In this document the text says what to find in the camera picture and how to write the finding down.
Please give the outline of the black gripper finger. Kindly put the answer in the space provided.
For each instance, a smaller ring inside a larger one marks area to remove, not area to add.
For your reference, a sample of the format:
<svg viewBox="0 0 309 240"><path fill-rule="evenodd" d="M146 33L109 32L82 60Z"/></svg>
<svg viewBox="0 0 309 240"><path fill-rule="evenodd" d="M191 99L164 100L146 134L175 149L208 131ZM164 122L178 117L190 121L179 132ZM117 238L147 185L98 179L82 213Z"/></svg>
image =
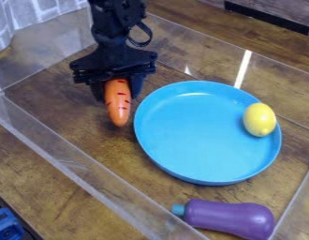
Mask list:
<svg viewBox="0 0 309 240"><path fill-rule="evenodd" d="M94 99L99 102L105 101L103 97L103 83L102 82L93 82L90 86Z"/></svg>
<svg viewBox="0 0 309 240"><path fill-rule="evenodd" d="M131 98L137 98L145 82L145 74L133 74L130 77Z"/></svg>

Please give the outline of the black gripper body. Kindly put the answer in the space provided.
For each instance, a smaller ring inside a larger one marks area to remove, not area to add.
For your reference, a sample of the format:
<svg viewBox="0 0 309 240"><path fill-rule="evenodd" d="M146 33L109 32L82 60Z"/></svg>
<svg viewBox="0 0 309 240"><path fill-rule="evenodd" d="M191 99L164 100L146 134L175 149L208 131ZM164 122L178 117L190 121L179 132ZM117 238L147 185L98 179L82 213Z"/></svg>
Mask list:
<svg viewBox="0 0 309 240"><path fill-rule="evenodd" d="M130 78L135 74L153 74L157 53L141 50L151 42L134 41L127 35L107 37L93 32L95 50L70 62L73 81L91 84L118 78Z"/></svg>

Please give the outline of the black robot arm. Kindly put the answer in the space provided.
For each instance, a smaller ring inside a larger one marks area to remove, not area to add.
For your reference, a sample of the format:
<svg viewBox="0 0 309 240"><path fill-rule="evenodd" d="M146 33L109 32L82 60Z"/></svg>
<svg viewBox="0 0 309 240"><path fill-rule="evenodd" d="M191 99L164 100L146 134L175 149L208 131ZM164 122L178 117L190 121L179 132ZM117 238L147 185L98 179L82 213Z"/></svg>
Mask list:
<svg viewBox="0 0 309 240"><path fill-rule="evenodd" d="M105 83L126 79L131 98L141 92L145 78L154 74L157 53L139 50L150 44L153 31L142 22L142 0L87 0L93 16L95 50L70 62L73 81L85 83L97 101L105 100Z"/></svg>

